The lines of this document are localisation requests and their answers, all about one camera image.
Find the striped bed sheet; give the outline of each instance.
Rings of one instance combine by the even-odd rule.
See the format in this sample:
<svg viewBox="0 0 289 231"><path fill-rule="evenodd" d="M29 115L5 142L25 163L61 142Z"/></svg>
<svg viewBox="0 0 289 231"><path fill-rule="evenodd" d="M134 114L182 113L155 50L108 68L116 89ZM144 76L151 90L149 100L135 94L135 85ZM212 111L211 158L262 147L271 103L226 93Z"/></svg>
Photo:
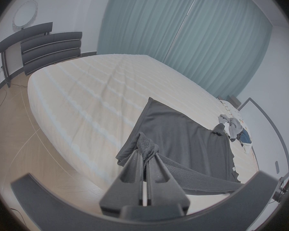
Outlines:
<svg viewBox="0 0 289 231"><path fill-rule="evenodd" d="M208 129L227 113L196 83L146 55L88 56L44 67L31 75L28 97L36 121L57 151L104 191L122 169L115 156L149 97ZM231 143L231 151L238 180L245 183L258 171L257 162L239 141ZM197 198L197 208L212 205L192 198Z"/></svg>

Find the wooden floor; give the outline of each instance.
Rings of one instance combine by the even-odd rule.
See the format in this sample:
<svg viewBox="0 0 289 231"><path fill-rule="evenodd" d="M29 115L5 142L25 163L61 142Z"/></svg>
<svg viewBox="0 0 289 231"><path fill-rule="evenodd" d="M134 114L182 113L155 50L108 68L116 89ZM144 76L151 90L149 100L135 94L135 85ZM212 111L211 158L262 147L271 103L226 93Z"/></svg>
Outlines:
<svg viewBox="0 0 289 231"><path fill-rule="evenodd" d="M31 113L27 88L16 86L27 86L29 77L21 73L12 80L14 85L0 89L0 104L4 100L0 106L1 196L10 208L21 213L30 230L39 230L10 187L12 181L29 172L67 202L89 213L101 214L102 190L80 175L57 152ZM23 222L20 214L14 213Z"/></svg>

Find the baseboard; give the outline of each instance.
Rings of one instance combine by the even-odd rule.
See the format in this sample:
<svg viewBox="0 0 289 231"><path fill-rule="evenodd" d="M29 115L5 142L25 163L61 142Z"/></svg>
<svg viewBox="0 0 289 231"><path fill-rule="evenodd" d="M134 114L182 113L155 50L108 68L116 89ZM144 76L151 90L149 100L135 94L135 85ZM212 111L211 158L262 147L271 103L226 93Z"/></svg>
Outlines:
<svg viewBox="0 0 289 231"><path fill-rule="evenodd" d="M24 67L16 70L14 73L10 75L11 79L14 79L17 75L21 74L24 71ZM0 89L6 84L5 79L0 83Z"/></svg>
<svg viewBox="0 0 289 231"><path fill-rule="evenodd" d="M80 57L86 57L86 56L95 56L96 55L96 51L92 51L92 52L84 52L80 54Z"/></svg>

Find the teal curtain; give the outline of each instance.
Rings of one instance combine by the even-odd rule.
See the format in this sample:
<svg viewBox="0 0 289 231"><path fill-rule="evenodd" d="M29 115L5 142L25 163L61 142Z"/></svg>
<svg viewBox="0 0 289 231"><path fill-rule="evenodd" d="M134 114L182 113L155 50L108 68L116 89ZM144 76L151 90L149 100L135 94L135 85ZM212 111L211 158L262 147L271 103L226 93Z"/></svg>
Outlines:
<svg viewBox="0 0 289 231"><path fill-rule="evenodd" d="M193 1L109 0L97 54L149 55L215 97L237 96L262 62L272 25L252 0Z"/></svg>
<svg viewBox="0 0 289 231"><path fill-rule="evenodd" d="M97 54L144 54L163 61L193 0L109 0Z"/></svg>
<svg viewBox="0 0 289 231"><path fill-rule="evenodd" d="M213 96L237 96L267 51L272 25L252 0L196 0L164 63Z"/></svg>

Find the dark gray garment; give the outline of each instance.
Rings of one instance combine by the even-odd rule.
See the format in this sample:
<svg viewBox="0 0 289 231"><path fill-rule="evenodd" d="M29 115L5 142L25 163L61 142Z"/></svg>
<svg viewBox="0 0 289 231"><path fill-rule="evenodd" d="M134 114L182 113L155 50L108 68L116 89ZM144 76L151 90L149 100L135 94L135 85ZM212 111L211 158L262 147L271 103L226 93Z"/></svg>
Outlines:
<svg viewBox="0 0 289 231"><path fill-rule="evenodd" d="M214 130L149 98L116 159L124 166L139 148L145 163L158 152L170 173L190 194L226 193L238 189L233 154L223 124Z"/></svg>
<svg viewBox="0 0 289 231"><path fill-rule="evenodd" d="M224 124L225 122L229 123L230 139L236 139L238 134L243 131L241 123L236 118L229 118L227 115L220 115L219 123Z"/></svg>

